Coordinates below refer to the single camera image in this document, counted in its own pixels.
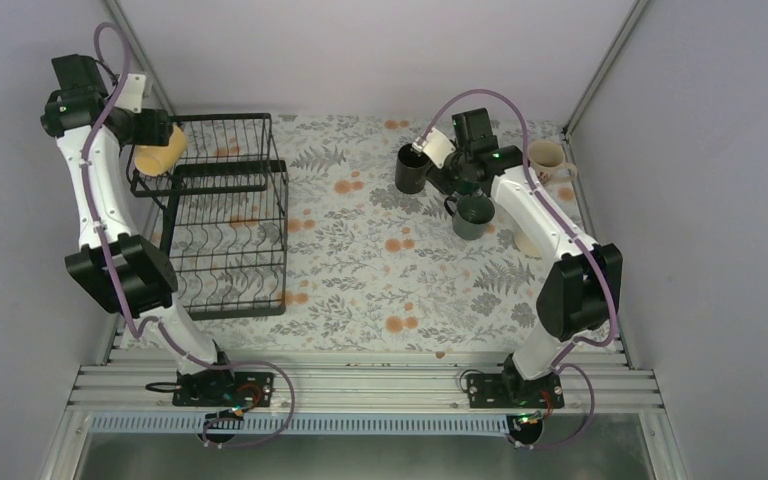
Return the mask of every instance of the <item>metal frame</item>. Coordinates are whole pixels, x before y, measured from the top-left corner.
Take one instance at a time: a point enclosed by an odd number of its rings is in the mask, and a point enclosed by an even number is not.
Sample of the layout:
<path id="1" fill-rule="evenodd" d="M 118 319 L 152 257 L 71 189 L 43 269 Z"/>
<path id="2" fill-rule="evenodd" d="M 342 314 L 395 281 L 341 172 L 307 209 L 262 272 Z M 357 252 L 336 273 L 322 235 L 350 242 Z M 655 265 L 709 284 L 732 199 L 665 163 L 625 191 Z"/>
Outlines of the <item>metal frame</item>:
<path id="1" fill-rule="evenodd" d="M 143 47 L 137 38 L 137 34 L 131 27 L 131 23 L 128 22 L 128 17 L 125 16 L 125 11 L 122 10 L 122 6 L 119 5 L 119 0 L 101 0 L 101 4 L 104 6 L 105 10 L 107 10 L 107 13 L 113 19 L 113 22 L 116 25 L 119 25 L 125 33 L 125 37 L 128 38 L 128 43 L 131 44 L 131 52 L 134 54 L 137 62 L 139 62 L 140 67 L 145 70 L 145 73 L 149 74 L 154 82 L 153 91 L 154 94 L 157 95 L 157 101 L 170 115 L 175 115 L 175 108 L 172 106 L 172 102 L 169 101 L 169 97 L 166 95 L 166 90 L 163 89 L 163 85 L 160 83 L 160 77 L 157 76 L 157 73 L 151 66 L 148 55 L 146 55 L 145 50 L 143 50 Z"/>
<path id="2" fill-rule="evenodd" d="M 605 53 L 605 57 L 599 64 L 599 68 L 596 69 L 596 73 L 593 75 L 593 78 L 590 79 L 590 83 L 587 84 L 587 88 L 584 89 L 584 94 L 582 94 L 581 98 L 578 100 L 572 115 L 569 120 L 567 120 L 567 124 L 564 127 L 565 135 L 569 136 L 575 132 L 578 124 L 581 122 L 581 118 L 584 116 L 584 112 L 587 110 L 587 107 L 590 106 L 590 101 L 593 100 L 596 92 L 599 91 L 599 88 L 602 86 L 602 83 L 605 81 L 611 68 L 613 68 L 614 63 L 616 63 L 617 58 L 619 58 L 625 48 L 626 43 L 628 43 L 628 39 L 631 37 L 634 29 L 637 28 L 643 13 L 646 11 L 646 7 L 649 5 L 649 1 L 650 0 L 636 0 L 634 5 L 632 5 L 631 10 L 625 17 L 622 27 L 620 27 L 619 32 L 617 32 L 617 36 L 614 37 L 614 41 L 611 43 L 607 53 Z"/>
<path id="3" fill-rule="evenodd" d="M 564 153 L 567 160 L 576 165 L 575 155 L 573 155 L 572 145 L 570 144 L 570 137 L 564 136 L 563 139 Z M 587 196 L 584 193 L 584 186 L 581 184 L 581 178 L 576 176 L 573 180 L 573 189 L 575 190 L 575 201 L 578 204 L 578 211 L 581 213 L 581 222 L 584 226 L 584 231 L 590 236 L 598 240 L 598 235 L 595 227 L 593 226 L 593 217 L 590 215 L 590 207 L 587 204 Z M 622 315 L 617 314 L 617 328 L 619 329 L 621 345 L 624 347 L 626 359 L 628 360 L 628 368 L 634 370 L 637 365 L 640 365 L 640 358 L 637 356 L 636 346 L 634 342 L 623 332 Z"/>
<path id="4" fill-rule="evenodd" d="M 114 21 L 128 36 L 134 56 L 155 79 L 155 91 L 161 105 L 174 113 L 151 63 L 143 51 L 118 0 L 101 0 Z M 579 100 L 564 132 L 564 148 L 575 163 L 569 145 L 570 136 L 578 126 L 584 111 L 598 91 L 606 75 L 622 52 L 629 36 L 649 0 L 637 0 L 602 64 Z M 580 181 L 576 180 L 577 201 L 585 229 L 593 233 L 593 223 Z M 158 214 L 153 205 L 146 223 L 146 231 L 153 228 Z M 108 335 L 100 344 L 97 364 L 81 367 L 66 410 L 60 421 L 49 456 L 44 464 L 43 479 L 76 478 L 86 454 L 88 434 L 98 432 L 147 432 L 150 428 L 166 428 L 167 432 L 192 434 L 199 424 L 199 408 L 178 408 L 171 405 L 171 396 L 151 393 L 143 386 L 151 381 L 174 380 L 175 364 L 160 349 L 119 348 L 121 321 L 111 317 Z M 598 413 L 637 413 L 646 439 L 653 473 L 659 480 L 686 478 L 675 438 L 669 425 L 655 375 L 649 370 L 635 370 L 634 348 L 618 341 L 617 353 L 576 353 L 570 361 L 581 365 L 593 381 Z M 288 434 L 310 434 L 326 431 L 330 434 L 357 434 L 357 423 L 376 420 L 375 428 L 364 433 L 405 433 L 407 422 L 426 422 L 446 430 L 445 422 L 478 420 L 485 430 L 472 431 L 469 427 L 450 429 L 450 434 L 497 434 L 498 422 L 506 414 L 524 413 L 521 410 L 471 410 L 469 402 L 456 384 L 459 374 L 468 368 L 497 372 L 505 353 L 459 353 L 437 358 L 433 353 L 340 353 L 311 352 L 285 353 L 270 351 L 228 352 L 231 358 L 258 358 L 285 367 L 293 379 L 297 392 L 297 412 L 301 423 L 294 422 Z M 589 395 L 580 378 L 573 373 L 562 375 L 567 406 L 557 414 L 580 414 L 589 407 Z M 262 414 L 250 414 L 254 422 L 237 426 L 247 433 L 274 427 L 286 418 L 288 411 L 287 387 L 276 382 L 273 406 Z M 348 420 L 349 428 L 334 426 L 331 421 Z M 468 425 L 449 423 L 448 425 Z M 412 434 L 421 434 L 418 430 Z"/>
<path id="5" fill-rule="evenodd" d="M 657 480 L 686 480 L 687 473 L 666 413 L 640 414 L 640 426 Z"/>

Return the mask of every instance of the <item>robotic arm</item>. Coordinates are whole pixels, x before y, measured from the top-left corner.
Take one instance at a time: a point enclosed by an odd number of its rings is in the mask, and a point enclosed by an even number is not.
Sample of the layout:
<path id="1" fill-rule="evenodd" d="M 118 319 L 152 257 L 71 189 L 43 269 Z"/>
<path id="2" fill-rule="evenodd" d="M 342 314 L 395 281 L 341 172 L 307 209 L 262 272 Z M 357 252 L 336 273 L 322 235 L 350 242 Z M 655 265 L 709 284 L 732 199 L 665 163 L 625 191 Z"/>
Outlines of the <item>robotic arm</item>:
<path id="1" fill-rule="evenodd" d="M 605 295 L 577 242 L 590 248 L 614 305 L 619 302 L 622 255 L 613 244 L 599 245 L 567 218 L 539 182 L 529 182 L 526 175 L 532 179 L 537 175 L 530 167 L 523 168 L 519 148 L 499 148 L 486 109 L 453 115 L 452 123 L 455 142 L 432 128 L 413 144 L 414 151 L 433 164 L 429 181 L 444 194 L 465 184 L 480 188 L 507 210 L 550 264 L 537 298 L 540 321 L 503 365 L 506 393 L 512 404 L 522 405 L 536 390 L 557 385 L 556 359 L 571 348 L 573 336 L 595 330 L 608 319 Z"/>
<path id="2" fill-rule="evenodd" d="M 129 74 L 119 81 L 126 82 L 122 91 L 130 94 L 116 100 L 84 158 L 82 150 L 93 135 L 92 125 L 111 97 L 92 57 L 69 55 L 53 59 L 52 65 L 60 90 L 49 97 L 41 122 L 63 154 L 78 205 L 79 252 L 65 259 L 69 274 L 107 312 L 121 313 L 125 302 L 117 296 L 111 269 L 116 271 L 130 314 L 140 325 L 135 336 L 149 334 L 176 358 L 173 403 L 241 404 L 235 398 L 235 374 L 227 357 L 180 305 L 169 258 L 139 235 L 125 202 L 121 148 L 168 145 L 172 122 L 167 112 L 143 109 L 146 77 Z M 206 368 L 210 366 L 228 368 Z"/>

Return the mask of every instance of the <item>white wall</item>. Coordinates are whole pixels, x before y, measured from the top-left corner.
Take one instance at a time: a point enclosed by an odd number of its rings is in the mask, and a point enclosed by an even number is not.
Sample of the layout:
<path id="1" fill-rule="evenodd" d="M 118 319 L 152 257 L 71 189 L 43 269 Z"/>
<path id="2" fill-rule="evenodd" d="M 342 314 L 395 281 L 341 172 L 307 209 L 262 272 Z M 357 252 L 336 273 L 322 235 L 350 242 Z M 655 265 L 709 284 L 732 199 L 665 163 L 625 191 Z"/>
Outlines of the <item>white wall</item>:
<path id="1" fill-rule="evenodd" d="M 768 2 L 655 0 L 573 138 L 694 478 L 768 478 Z"/>
<path id="2" fill-rule="evenodd" d="M 563 123 L 634 1 L 120 3 L 181 112 L 430 117 L 482 87 Z"/>
<path id="3" fill-rule="evenodd" d="M 50 59 L 92 54 L 94 0 L 0 2 L 0 479 L 36 478 L 79 363 L 107 314 L 72 282 L 77 209 L 65 162 L 39 116 Z M 111 43 L 111 59 L 121 56 Z M 145 218 L 144 205 L 135 215 Z"/>

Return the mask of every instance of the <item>black cable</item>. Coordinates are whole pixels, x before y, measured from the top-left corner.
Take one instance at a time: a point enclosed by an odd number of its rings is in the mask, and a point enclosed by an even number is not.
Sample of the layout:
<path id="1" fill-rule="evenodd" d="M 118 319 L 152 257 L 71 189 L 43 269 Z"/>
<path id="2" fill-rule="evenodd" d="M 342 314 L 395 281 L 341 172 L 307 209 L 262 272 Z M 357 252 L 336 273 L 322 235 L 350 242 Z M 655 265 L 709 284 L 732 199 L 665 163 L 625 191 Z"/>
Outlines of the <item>black cable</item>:
<path id="1" fill-rule="evenodd" d="M 154 393 L 175 393 L 178 384 L 175 382 L 152 382 L 146 385 L 146 390 Z"/>
<path id="2" fill-rule="evenodd" d="M 110 83 L 113 85 L 113 89 L 115 90 L 116 87 L 119 85 L 119 77 L 117 77 L 116 74 L 113 73 L 113 70 L 110 67 L 108 67 L 106 63 L 102 62 L 97 58 L 93 58 L 93 60 L 101 68 L 103 68 L 105 72 L 107 72 L 107 75 L 110 77 Z"/>
<path id="3" fill-rule="evenodd" d="M 484 372 L 482 372 L 481 370 L 476 370 L 474 368 L 470 368 L 461 372 L 460 376 L 458 377 L 458 388 L 460 388 L 461 391 L 464 393 L 469 393 L 469 390 L 467 390 L 466 388 L 463 388 L 463 377 L 464 375 L 470 372 L 480 373 L 482 375 L 484 374 Z"/>

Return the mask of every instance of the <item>dish rack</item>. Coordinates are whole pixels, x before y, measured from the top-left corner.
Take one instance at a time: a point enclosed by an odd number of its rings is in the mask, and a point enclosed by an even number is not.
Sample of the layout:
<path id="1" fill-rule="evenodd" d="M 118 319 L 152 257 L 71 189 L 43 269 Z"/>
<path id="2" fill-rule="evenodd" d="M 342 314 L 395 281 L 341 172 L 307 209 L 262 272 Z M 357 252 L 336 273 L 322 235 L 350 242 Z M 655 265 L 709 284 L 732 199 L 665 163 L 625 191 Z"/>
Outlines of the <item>dish rack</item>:
<path id="1" fill-rule="evenodd" d="M 178 274 L 193 320 L 286 310 L 287 166 L 268 113 L 172 117 L 187 150 L 166 174 L 126 172 L 131 193 L 160 207 L 152 241 Z"/>

